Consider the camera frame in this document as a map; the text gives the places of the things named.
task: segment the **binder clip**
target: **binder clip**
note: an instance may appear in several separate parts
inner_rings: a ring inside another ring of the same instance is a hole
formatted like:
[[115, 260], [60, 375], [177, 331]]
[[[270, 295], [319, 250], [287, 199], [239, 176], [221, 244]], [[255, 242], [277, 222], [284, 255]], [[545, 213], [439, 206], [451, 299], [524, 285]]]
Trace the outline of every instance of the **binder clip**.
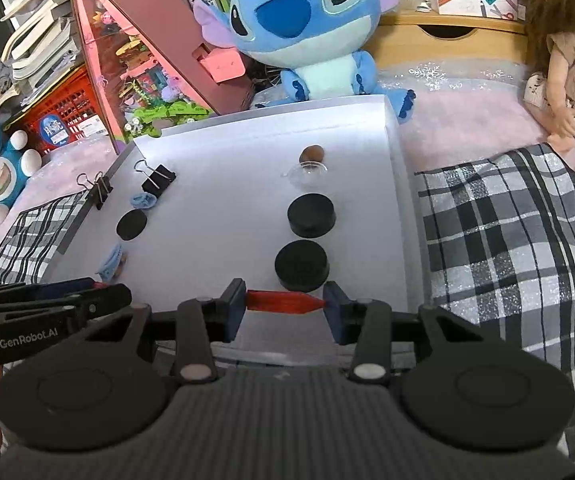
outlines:
[[112, 189], [114, 189], [110, 184], [109, 178], [103, 174], [103, 171], [99, 171], [99, 173], [94, 176], [94, 182], [90, 182], [86, 173], [80, 173], [76, 177], [76, 183], [90, 192], [88, 197], [92, 199], [98, 210], [103, 207], [103, 204], [108, 199], [108, 195]]
[[[138, 168], [139, 165], [144, 166], [152, 173], [148, 175], [145, 169]], [[168, 170], [162, 164], [159, 164], [156, 169], [150, 168], [144, 158], [135, 162], [134, 171], [143, 173], [146, 176], [146, 181], [141, 185], [143, 191], [150, 193], [157, 198], [160, 198], [168, 186], [170, 186], [170, 184], [176, 179], [176, 173]]]

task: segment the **black clamp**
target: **black clamp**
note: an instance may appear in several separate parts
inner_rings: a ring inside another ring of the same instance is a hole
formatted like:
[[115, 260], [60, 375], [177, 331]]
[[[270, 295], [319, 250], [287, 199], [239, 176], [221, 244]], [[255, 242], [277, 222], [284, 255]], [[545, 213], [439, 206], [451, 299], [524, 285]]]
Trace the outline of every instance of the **black clamp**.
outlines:
[[80, 173], [76, 177], [76, 183], [87, 189], [89, 191], [88, 198], [92, 200], [92, 203], [96, 206], [98, 210], [103, 207], [103, 204], [108, 199], [108, 196], [114, 189], [112, 184], [110, 184], [110, 179], [103, 174], [103, 171], [99, 171], [94, 176], [94, 182], [90, 182], [86, 173]]
[[[323, 300], [325, 319], [334, 342], [338, 345], [357, 343], [368, 307], [382, 303], [376, 300], [351, 300], [336, 282], [325, 283]], [[425, 341], [423, 324], [417, 314], [391, 312], [390, 325], [391, 341], [408, 341], [414, 342], [415, 345]]]
[[[139, 170], [137, 168], [139, 164], [145, 166], [146, 169], [150, 170], [152, 173], [148, 175], [146, 170]], [[164, 165], [159, 164], [155, 169], [150, 168], [144, 158], [135, 162], [134, 171], [143, 173], [146, 176], [146, 181], [141, 185], [143, 191], [150, 193], [157, 198], [159, 198], [163, 192], [168, 189], [170, 184], [173, 183], [176, 179], [176, 173], [168, 170]]]

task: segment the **pink blanket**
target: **pink blanket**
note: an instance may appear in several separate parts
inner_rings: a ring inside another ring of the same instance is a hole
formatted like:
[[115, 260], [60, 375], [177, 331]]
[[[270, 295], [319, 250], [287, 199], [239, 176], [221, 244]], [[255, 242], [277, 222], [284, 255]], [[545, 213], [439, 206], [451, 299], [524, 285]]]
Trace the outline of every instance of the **pink blanket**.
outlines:
[[[412, 119], [401, 127], [412, 171], [435, 170], [545, 142], [544, 132], [520, 104], [514, 86], [416, 93]], [[564, 160], [575, 170], [575, 149]]]

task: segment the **plaid fabric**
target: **plaid fabric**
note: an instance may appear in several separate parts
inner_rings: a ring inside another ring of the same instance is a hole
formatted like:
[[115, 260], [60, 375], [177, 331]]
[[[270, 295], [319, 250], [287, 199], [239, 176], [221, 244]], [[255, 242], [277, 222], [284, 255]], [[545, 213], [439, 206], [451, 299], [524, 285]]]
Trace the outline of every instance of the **plaid fabric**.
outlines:
[[[541, 144], [417, 178], [435, 302], [575, 388], [575, 173]], [[559, 447], [575, 461], [575, 413]]]
[[21, 213], [0, 245], [0, 285], [38, 283], [87, 191]]

